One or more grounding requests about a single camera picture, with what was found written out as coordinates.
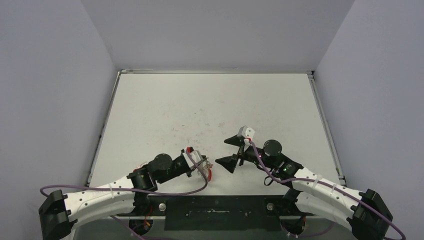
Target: red wire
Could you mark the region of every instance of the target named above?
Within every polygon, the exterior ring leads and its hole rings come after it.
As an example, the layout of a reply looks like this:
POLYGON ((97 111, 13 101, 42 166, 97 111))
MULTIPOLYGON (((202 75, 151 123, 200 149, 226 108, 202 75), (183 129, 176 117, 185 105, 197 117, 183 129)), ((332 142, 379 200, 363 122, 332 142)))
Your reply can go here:
POLYGON ((209 173, 209 174, 207 175, 207 181, 208 181, 208 182, 210 182, 210 181, 211 181, 211 179, 212 179, 212 170, 208 169, 208 170, 207 170, 207 172, 209 173))
POLYGON ((152 212, 153 212, 153 206, 151 205, 150 206, 150 212, 147 215, 144 216, 144 222, 143 222, 144 227, 146 226, 146 223, 147 223, 146 217, 150 216, 150 214, 152 214, 152 212))

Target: small white object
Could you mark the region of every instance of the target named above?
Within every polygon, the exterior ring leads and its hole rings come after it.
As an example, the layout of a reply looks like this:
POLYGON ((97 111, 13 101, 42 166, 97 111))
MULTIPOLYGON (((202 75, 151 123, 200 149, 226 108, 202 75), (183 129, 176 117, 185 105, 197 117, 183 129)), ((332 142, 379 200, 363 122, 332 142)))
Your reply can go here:
POLYGON ((112 199, 115 198, 114 191, 112 190, 112 184, 109 183, 110 194, 112 194, 112 199))
POLYGON ((248 126, 242 126, 238 130, 237 137, 244 138, 244 150, 246 151, 248 147, 251 145, 250 141, 253 141, 253 136, 255 135, 255 130, 248 126))
POLYGON ((313 185, 312 185, 312 188, 313 189, 315 189, 315 187, 317 186, 317 184, 318 184, 318 181, 319 180, 321 180, 323 178, 323 176, 321 175, 321 174, 318 174, 317 176, 316 176, 316 179, 315 179, 315 181, 313 182, 313 185))
POLYGON ((332 185, 331 193, 330 193, 330 198, 331 198, 331 196, 333 195, 333 193, 334 193, 334 189, 336 188, 336 186, 337 186, 337 184, 335 184, 335 183, 332 185))

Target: gray wall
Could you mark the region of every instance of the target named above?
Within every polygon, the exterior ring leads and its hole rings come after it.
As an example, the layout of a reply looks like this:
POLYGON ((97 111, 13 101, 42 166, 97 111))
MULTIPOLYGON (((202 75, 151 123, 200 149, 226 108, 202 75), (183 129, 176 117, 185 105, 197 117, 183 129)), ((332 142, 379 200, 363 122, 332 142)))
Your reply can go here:
POLYGON ((378 191, 412 240, 423 235, 423 13, 422 0, 356 0, 315 73, 348 185, 378 191))
POLYGON ((1 239, 41 239, 38 189, 84 183, 115 77, 79 0, 1 1, 1 239))
POLYGON ((82 0, 119 69, 318 66, 354 0, 82 0))

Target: white table surface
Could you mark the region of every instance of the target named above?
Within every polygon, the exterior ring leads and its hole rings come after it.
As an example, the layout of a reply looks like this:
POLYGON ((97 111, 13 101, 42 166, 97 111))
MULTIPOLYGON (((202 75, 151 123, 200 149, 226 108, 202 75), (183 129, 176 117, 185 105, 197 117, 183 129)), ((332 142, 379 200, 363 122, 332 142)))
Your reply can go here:
MULTIPOLYGON (((255 129, 262 147, 278 140, 283 153, 338 183, 336 166, 306 74, 122 74, 95 162, 90 186, 113 182, 157 154, 173 159, 193 146, 207 155, 212 181, 197 195, 280 195, 287 187, 264 186, 266 174, 249 162, 234 174, 215 159, 236 153, 224 144, 241 126, 255 129)), ((202 178, 185 174, 158 192, 198 189, 202 178)))

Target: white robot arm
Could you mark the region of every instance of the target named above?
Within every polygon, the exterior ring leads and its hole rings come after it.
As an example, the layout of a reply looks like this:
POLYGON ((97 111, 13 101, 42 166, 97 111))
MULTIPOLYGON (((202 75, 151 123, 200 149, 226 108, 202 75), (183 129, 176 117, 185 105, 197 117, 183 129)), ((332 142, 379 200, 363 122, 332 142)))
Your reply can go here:
POLYGON ((230 173, 234 172, 237 163, 239 166, 245 161, 254 163, 273 181, 290 188, 283 199, 286 198, 286 204, 295 205, 300 213, 312 213, 338 223, 349 229, 358 240, 384 238, 393 216, 377 192, 370 189, 361 192, 323 178, 285 156, 276 140, 267 140, 263 148, 258 148, 252 142, 254 133, 250 127, 241 127, 235 136, 224 140, 226 144, 239 147, 237 153, 215 162, 230 173), (360 202, 371 206, 388 221, 360 202))
MULTIPOLYGON (((62 239, 88 222, 111 215, 131 212, 142 214, 142 210, 149 204, 148 194, 158 190, 157 182, 164 183, 182 174, 190 177, 207 160, 198 150, 187 150, 182 150, 181 155, 174 160, 167 154, 159 154, 148 164, 111 183, 96 187, 96 190, 67 194, 63 194, 62 190, 53 191, 38 210, 43 239, 62 239)), ((206 185, 194 192, 199 192, 206 185)))

